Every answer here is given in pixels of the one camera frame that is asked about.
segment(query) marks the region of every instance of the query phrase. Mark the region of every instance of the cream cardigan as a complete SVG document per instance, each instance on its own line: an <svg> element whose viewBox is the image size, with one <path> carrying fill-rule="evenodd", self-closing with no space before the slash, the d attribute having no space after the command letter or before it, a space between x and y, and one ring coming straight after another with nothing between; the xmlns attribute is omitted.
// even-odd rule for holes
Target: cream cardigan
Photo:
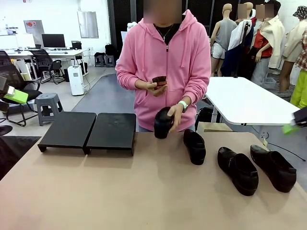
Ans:
<svg viewBox="0 0 307 230"><path fill-rule="evenodd" d="M273 48L273 53L270 59L269 67L276 68L281 50L280 46L284 36L284 26L279 20L278 15L269 21L264 21L260 34L264 36Z"/></svg>
<svg viewBox="0 0 307 230"><path fill-rule="evenodd" d="M295 49L295 47L300 44L305 30L307 30L307 19L301 20L299 24L287 35L287 43L283 51L283 56L287 58L292 52L297 52L296 54L291 54L296 57L300 55L302 50Z"/></svg>

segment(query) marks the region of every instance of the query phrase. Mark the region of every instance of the necklace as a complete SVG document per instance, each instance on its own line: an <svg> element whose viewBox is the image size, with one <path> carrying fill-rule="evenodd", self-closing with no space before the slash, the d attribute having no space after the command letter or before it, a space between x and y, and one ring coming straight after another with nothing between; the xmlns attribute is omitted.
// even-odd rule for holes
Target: necklace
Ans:
<svg viewBox="0 0 307 230"><path fill-rule="evenodd" d="M157 31L159 32L159 34L163 37L163 41L165 41L165 36L168 34L168 32L173 28L173 25L171 26L171 28L169 28L169 30L167 31L167 33L163 36L163 34L160 32L160 30L156 27Z"/></svg>

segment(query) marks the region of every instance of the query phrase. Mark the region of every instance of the white portable appliance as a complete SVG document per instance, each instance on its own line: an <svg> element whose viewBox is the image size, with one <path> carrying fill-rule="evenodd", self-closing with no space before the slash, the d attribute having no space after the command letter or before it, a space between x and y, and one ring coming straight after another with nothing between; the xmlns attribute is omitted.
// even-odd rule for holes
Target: white portable appliance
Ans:
<svg viewBox="0 0 307 230"><path fill-rule="evenodd" d="M71 84L71 93L73 96L84 94L84 84L81 66L69 66L68 69L69 82Z"/></svg>

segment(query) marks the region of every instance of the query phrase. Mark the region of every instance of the hand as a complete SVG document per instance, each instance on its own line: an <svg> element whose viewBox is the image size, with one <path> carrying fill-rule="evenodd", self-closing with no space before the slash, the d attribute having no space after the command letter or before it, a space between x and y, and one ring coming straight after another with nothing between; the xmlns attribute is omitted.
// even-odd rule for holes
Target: hand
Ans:
<svg viewBox="0 0 307 230"><path fill-rule="evenodd" d="M174 124L173 126L171 127L171 129L169 130L169 132L174 132L176 131L177 127L180 125L180 122L181 122L181 115L182 115L182 111L184 109L184 106L183 104L181 103L178 103L176 105L173 105L167 115L168 116L174 116Z"/></svg>
<svg viewBox="0 0 307 230"><path fill-rule="evenodd" d="M155 87L157 87L157 83L156 82L155 83L147 82L146 86L145 86L146 90L148 92L150 92L155 97L160 96L161 94L163 94L167 90L167 85L164 85L164 86L162 86L161 88L159 88L157 90L155 90Z"/></svg>
<svg viewBox="0 0 307 230"><path fill-rule="evenodd" d="M259 50L258 53L256 54L256 59L255 59L256 62L260 61L261 55L262 55L262 52Z"/></svg>

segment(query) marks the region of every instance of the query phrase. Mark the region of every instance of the black shoe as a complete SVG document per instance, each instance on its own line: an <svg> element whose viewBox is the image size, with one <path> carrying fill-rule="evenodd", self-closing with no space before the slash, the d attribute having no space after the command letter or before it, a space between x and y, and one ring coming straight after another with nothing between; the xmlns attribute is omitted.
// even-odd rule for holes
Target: black shoe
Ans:
<svg viewBox="0 0 307 230"><path fill-rule="evenodd" d="M161 109L154 118L154 136L159 139L167 137L169 130L174 124L174 116L167 113L171 107Z"/></svg>
<svg viewBox="0 0 307 230"><path fill-rule="evenodd" d="M220 168L232 178L237 190L252 196L258 187L258 172L250 159L243 153L236 154L227 147L221 147L217 154Z"/></svg>
<svg viewBox="0 0 307 230"><path fill-rule="evenodd" d="M288 193L293 188L296 183L296 169L279 152L269 152L257 145L251 145L250 154L278 191Z"/></svg>
<svg viewBox="0 0 307 230"><path fill-rule="evenodd" d="M206 156L203 138L191 129L186 129L183 134L183 142L189 150L191 162L195 165L202 165Z"/></svg>

